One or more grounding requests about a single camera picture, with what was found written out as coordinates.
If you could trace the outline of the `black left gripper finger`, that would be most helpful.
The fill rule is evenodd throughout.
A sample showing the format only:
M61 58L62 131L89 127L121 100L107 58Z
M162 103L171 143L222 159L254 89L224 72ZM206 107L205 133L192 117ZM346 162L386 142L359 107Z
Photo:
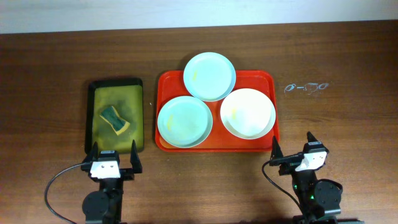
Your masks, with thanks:
M132 141L130 163L132 165L133 170L141 169L141 161L140 161L138 153L137 153L137 147L136 147L135 140Z
M94 162L97 160L98 157L98 144L95 142L91 151L88 154L88 162Z

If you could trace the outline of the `green and yellow sponge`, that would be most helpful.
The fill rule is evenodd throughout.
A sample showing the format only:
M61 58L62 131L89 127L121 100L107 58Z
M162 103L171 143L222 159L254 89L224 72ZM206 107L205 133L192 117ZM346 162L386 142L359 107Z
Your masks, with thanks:
M99 115L111 126L117 136L125 132L130 126L128 121L120 117L114 106L105 108Z

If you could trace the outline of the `light green plate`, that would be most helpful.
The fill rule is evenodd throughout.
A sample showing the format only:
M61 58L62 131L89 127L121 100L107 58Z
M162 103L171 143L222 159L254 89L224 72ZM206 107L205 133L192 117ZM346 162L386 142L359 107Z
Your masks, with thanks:
M178 96L166 102L157 117L161 137L179 148L194 147L205 141L213 127L209 107L193 96Z

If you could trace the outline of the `light blue plate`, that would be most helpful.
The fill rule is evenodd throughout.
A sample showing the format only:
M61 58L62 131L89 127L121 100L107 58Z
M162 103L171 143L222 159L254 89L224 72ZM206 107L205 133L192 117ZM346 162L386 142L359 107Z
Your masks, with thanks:
M188 92L202 101L218 101L230 94L236 84L236 70L225 56L215 52L191 58L183 71Z

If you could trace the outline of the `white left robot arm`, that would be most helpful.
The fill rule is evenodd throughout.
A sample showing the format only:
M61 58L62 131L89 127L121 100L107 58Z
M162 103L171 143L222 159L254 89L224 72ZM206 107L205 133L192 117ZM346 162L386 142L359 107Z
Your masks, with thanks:
M133 141L130 151L130 168L120 168L118 151L99 151L95 143L83 160L82 171L99 183L97 191L89 193L82 210L86 223L121 223L123 204L123 185L134 180L136 174L142 173L136 143Z

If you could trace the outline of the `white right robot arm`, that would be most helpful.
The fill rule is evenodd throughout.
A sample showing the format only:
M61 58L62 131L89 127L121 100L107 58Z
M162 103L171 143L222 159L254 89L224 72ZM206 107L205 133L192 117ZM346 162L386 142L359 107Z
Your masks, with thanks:
M294 216L293 223L337 223L341 213L340 202L343 186L333 180L318 179L316 171L325 165L329 150L311 132L303 151L284 156L276 137L272 138L271 158L267 165L278 166L279 175L292 177L295 193L293 201L301 215Z

